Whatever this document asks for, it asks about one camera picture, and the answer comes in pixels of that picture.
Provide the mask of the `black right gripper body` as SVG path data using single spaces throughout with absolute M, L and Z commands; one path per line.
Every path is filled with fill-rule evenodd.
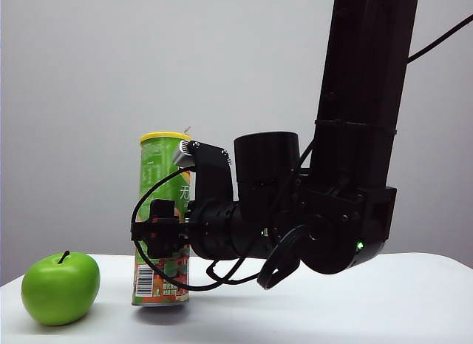
M 145 221 L 132 223 L 132 240 L 143 241 L 148 256 L 151 231 L 149 216 Z M 264 259 L 268 256 L 268 237 L 262 233 L 258 223 L 243 220 L 241 207 L 236 201 L 207 203 L 191 212 L 187 223 L 181 223 L 177 216 L 175 232 L 176 248 L 172 255 L 190 246 L 197 256 L 206 260 L 234 260 L 245 252 L 249 258 Z

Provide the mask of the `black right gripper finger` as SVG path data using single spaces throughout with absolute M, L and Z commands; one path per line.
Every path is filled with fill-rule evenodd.
M 151 258 L 171 257 L 176 248 L 177 216 L 174 201 L 155 199 L 150 204 L 149 220 L 152 231 L 149 236 L 149 256 Z

